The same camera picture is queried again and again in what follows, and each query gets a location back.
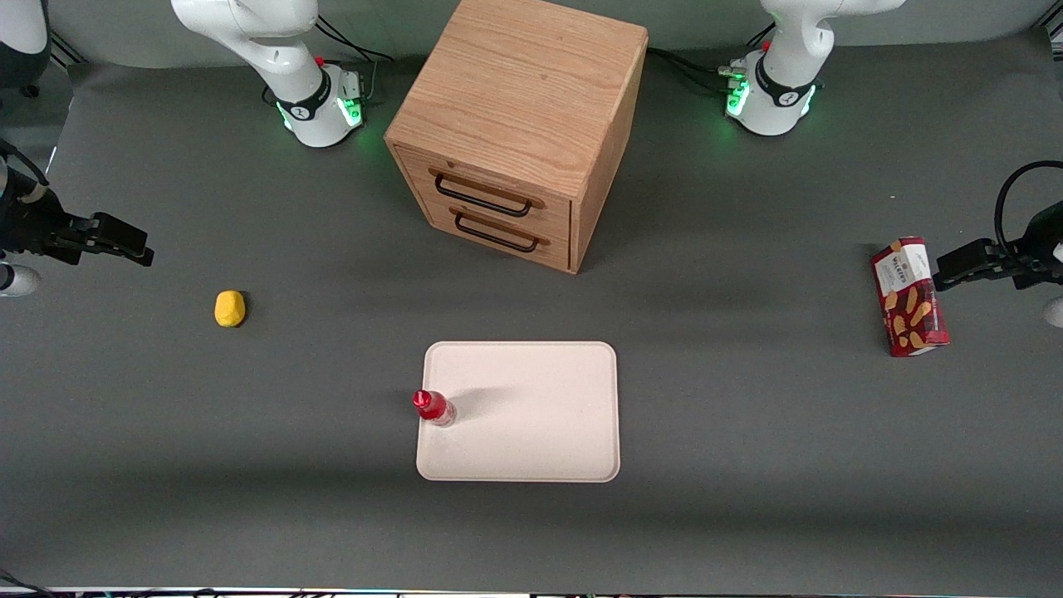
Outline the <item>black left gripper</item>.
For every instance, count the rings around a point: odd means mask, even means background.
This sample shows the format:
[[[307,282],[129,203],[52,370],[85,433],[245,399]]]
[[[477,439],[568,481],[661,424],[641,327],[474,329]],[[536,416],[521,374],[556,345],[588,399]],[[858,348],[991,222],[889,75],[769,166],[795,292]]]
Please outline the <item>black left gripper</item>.
[[[969,281],[995,281],[1012,277],[1017,291],[1039,284],[1062,285],[1062,202],[1032,217],[1020,238],[1007,241],[1014,273],[1002,268],[1007,254],[997,243],[979,238],[938,258],[933,284],[937,292]]]

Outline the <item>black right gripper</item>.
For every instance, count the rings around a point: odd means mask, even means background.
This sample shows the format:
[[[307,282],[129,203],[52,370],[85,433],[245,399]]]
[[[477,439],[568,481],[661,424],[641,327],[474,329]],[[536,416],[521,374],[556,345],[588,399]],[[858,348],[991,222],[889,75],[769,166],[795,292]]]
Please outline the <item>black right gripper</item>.
[[[56,193],[1,200],[1,257],[10,253],[46,255],[60,262],[79,264],[82,253],[115,255],[144,267],[153,264],[154,250],[147,247],[148,233],[109,213],[91,215],[90,246],[72,230],[75,217],[66,213]]]

